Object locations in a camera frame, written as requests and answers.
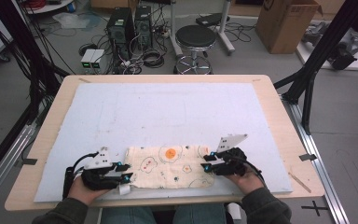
desk leg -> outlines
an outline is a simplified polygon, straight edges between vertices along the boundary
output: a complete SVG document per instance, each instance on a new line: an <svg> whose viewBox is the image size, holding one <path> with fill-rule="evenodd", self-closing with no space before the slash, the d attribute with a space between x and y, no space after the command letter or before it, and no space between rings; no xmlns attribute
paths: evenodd
<svg viewBox="0 0 358 224"><path fill-rule="evenodd" d="M175 50L176 58L182 58L183 52L182 49L179 47L179 45L176 43L175 39L175 33L176 33L176 27L175 27L175 15L176 15L176 0L171 0L171 30L169 30L170 40L173 46L173 49Z"/></svg>
<svg viewBox="0 0 358 224"><path fill-rule="evenodd" d="M228 40L225 29L226 29L226 21L228 16L229 7L231 5L231 0L225 0L225 4L223 5L223 14L222 20L220 21L220 28L219 28L219 36L222 39L223 43L226 45L228 50L228 55L231 55L232 52L235 51L234 46L232 46L231 42Z"/></svg>

patterned cloth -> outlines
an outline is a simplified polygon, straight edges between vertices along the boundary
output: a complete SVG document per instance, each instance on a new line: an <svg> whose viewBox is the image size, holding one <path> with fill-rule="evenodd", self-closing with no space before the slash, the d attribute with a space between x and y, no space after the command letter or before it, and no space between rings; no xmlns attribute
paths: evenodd
<svg viewBox="0 0 358 224"><path fill-rule="evenodd" d="M133 173L131 185L144 189L206 188L213 184L213 175L203 171L204 146L130 147L125 163Z"/></svg>

person's arm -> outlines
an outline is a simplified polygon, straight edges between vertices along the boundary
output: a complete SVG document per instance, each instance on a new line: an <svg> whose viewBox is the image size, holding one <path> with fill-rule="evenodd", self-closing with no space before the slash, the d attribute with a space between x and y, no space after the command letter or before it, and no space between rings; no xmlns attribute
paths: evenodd
<svg viewBox="0 0 358 224"><path fill-rule="evenodd" d="M275 198L253 172L244 176L229 175L227 178L245 194L242 209L248 224L290 223L292 211L289 206Z"/></svg>
<svg viewBox="0 0 358 224"><path fill-rule="evenodd" d="M33 220L33 224L81 224L84 223L89 205L108 190L91 190L84 186L81 177L75 179L68 197L57 206Z"/></svg>

stool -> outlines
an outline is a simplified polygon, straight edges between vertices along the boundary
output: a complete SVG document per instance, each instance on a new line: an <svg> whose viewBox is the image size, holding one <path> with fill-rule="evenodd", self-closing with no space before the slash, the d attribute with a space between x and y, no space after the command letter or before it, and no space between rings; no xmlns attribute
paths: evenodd
<svg viewBox="0 0 358 224"><path fill-rule="evenodd" d="M176 43L181 48L191 50L191 56L180 58L173 72L175 74L191 74L196 75L212 74L211 64L204 57L197 56L198 51L203 51L207 57L205 50L210 49L216 42L216 34L211 29L200 25L188 25L180 28L176 32Z"/></svg>

cardboard box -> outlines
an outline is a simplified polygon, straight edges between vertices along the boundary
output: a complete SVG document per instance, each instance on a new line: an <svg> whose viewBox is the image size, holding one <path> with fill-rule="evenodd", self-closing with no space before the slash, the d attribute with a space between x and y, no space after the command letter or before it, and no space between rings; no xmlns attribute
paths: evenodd
<svg viewBox="0 0 358 224"><path fill-rule="evenodd" d="M255 30L270 53L293 53L319 7L314 0L265 0Z"/></svg>
<svg viewBox="0 0 358 224"><path fill-rule="evenodd" d="M133 13L135 11L136 6L138 6L138 2L139 0L91 0L91 7L98 9L130 7Z"/></svg>

